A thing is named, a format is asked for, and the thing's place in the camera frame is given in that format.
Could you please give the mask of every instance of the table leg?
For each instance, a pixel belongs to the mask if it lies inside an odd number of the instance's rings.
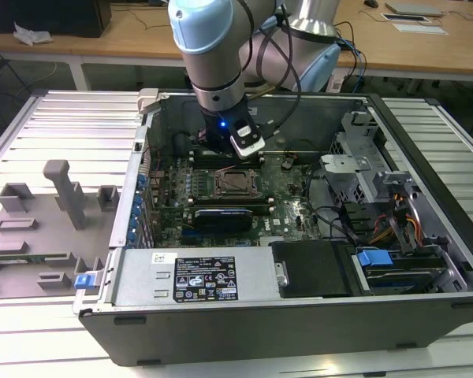
[[[89,80],[84,75],[84,70],[81,63],[69,63],[70,71],[72,72],[73,82],[76,84],[78,91],[90,91],[91,85]]]
[[[417,93],[417,90],[419,89],[419,86],[420,84],[422,84],[423,81],[424,80],[422,79],[412,79],[412,81],[408,85],[407,94],[414,95],[415,93]]]
[[[140,90],[143,88],[143,69],[141,65],[135,65],[134,68],[136,89]]]
[[[327,93],[340,93],[341,85],[344,83],[345,76],[347,75],[346,69],[334,69],[331,74],[330,81],[326,88]]]

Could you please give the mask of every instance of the open computer chassis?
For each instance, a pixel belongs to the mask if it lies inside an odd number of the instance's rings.
[[[265,128],[292,100],[250,110]],[[305,95],[247,161],[198,144],[192,94],[158,104],[88,273],[99,300],[77,292],[114,362],[424,347],[473,321],[473,223],[378,96]]]

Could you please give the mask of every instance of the blue latch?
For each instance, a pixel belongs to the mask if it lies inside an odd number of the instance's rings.
[[[133,197],[133,203],[135,203],[136,205],[141,205],[142,202],[143,202],[143,199],[139,195],[136,195]]]
[[[136,233],[133,231],[129,231],[126,235],[126,239],[133,243],[136,240]]]
[[[363,250],[357,254],[361,266],[392,265],[393,259],[387,250]]]
[[[96,288],[96,274],[79,274],[73,286],[77,290]]]
[[[139,216],[142,213],[142,209],[139,206],[132,207],[132,214],[135,216]]]
[[[128,227],[136,228],[137,225],[138,225],[138,222],[136,221],[136,218],[135,218],[135,217],[131,217],[131,218],[129,219]]]

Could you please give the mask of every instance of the power supply label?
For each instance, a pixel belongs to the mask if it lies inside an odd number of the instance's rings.
[[[177,258],[173,299],[175,302],[238,300],[235,258]]]

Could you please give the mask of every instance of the laptop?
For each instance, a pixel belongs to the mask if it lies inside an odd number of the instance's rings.
[[[434,8],[422,4],[407,4],[403,2],[386,2],[387,8],[395,14],[412,14],[416,16],[442,17],[444,13]]]

